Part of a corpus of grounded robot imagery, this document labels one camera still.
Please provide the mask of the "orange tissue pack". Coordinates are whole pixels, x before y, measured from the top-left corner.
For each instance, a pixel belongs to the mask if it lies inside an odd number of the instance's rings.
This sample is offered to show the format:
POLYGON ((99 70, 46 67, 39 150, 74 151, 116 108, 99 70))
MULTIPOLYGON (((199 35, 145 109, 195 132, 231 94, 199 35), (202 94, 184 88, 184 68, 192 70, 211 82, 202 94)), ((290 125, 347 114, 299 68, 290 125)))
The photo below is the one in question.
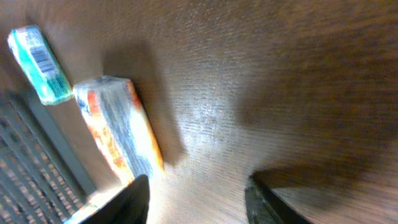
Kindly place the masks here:
POLYGON ((148 176, 150 187, 150 180, 164 173, 164 162, 132 81, 102 76, 77 83, 73 94, 97 148, 123 189, 142 174, 148 176))

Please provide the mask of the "green tissue pack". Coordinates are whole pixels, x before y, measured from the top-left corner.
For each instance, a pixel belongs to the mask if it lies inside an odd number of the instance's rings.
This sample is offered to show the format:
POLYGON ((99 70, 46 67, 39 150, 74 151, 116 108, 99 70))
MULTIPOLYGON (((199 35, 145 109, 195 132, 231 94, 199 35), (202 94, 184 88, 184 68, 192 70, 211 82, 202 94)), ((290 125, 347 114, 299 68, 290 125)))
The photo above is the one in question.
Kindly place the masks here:
POLYGON ((58 105, 73 97, 64 71, 37 26, 11 30, 7 43, 43 105, 58 105))

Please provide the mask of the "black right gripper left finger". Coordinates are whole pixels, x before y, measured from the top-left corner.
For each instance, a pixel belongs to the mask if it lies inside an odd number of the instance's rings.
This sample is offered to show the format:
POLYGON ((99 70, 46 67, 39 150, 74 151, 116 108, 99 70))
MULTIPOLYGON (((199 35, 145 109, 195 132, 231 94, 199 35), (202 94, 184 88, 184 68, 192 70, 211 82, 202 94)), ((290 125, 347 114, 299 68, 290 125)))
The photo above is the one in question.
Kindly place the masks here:
POLYGON ((142 174, 82 224, 146 224, 149 201, 149 178, 142 174))

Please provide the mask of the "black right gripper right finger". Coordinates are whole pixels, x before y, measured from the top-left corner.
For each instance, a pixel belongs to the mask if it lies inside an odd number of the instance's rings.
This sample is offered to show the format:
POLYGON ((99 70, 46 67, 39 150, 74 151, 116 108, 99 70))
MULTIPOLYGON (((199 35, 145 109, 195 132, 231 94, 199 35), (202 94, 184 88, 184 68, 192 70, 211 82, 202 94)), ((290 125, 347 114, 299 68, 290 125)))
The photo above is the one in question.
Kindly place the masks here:
POLYGON ((255 175, 248 177, 244 198, 250 224, 310 224, 255 175))

